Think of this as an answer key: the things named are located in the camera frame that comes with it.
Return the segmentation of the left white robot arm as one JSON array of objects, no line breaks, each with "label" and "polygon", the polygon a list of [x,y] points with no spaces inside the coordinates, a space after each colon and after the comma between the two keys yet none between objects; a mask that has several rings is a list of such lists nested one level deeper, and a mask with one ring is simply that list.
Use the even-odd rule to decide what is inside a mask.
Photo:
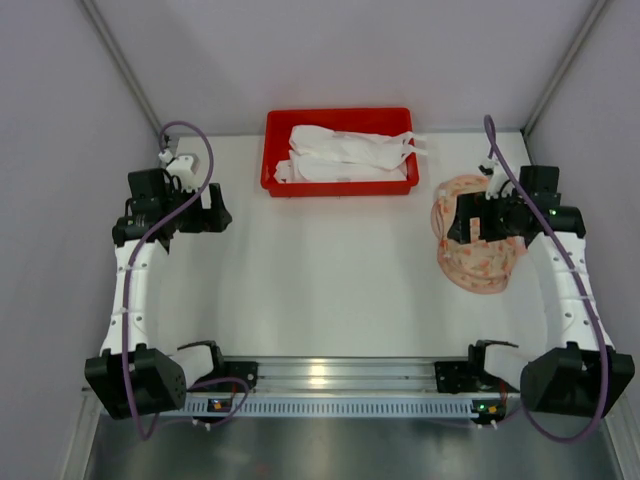
[{"label": "left white robot arm", "polygon": [[223,370],[212,340],[172,353],[158,347],[159,303],[174,234],[221,233],[232,221],[217,183],[208,186],[209,207],[162,168],[131,172],[128,183],[125,213],[112,229],[117,271],[109,329],[84,367],[89,386],[116,420],[178,410],[189,388]]}]

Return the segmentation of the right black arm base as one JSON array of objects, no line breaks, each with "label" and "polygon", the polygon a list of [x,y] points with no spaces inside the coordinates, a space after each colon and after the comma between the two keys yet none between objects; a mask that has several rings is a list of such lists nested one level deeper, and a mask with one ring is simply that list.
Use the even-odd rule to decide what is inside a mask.
[{"label": "right black arm base", "polygon": [[434,373],[437,392],[441,394],[519,392],[498,377],[478,373],[467,360],[436,361]]}]

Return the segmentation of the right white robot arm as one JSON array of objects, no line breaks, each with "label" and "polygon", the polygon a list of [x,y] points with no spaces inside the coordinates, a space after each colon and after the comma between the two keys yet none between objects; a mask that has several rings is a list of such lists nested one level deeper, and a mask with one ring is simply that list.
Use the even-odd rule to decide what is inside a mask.
[{"label": "right white robot arm", "polygon": [[564,206],[559,170],[525,166],[519,185],[463,175],[440,185],[431,221],[438,263],[457,286],[504,294],[511,340],[479,340],[469,362],[515,388],[531,412],[607,414],[635,375],[600,324],[587,271],[581,212]]}]

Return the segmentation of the pink floral laundry bag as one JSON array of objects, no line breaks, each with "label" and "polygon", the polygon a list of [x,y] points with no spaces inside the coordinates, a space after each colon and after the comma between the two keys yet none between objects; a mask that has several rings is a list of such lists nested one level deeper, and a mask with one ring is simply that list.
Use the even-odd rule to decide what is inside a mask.
[{"label": "pink floral laundry bag", "polygon": [[488,180],[462,175],[436,188],[431,209],[431,227],[438,241],[437,262],[446,277],[460,288],[475,294],[492,295],[505,290],[519,257],[527,253],[524,239],[515,236],[488,242],[480,238],[486,225],[478,216],[468,221],[471,242],[463,244],[447,236],[454,225],[455,208],[463,194],[485,198]]}]

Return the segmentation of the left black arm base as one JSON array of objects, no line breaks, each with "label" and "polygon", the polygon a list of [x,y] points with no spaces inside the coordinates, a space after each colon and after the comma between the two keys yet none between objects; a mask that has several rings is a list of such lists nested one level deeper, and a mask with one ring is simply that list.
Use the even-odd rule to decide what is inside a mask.
[{"label": "left black arm base", "polygon": [[187,391],[189,393],[243,393],[243,384],[249,390],[256,387],[258,373],[259,363],[255,360],[226,359],[217,370],[197,379]]}]

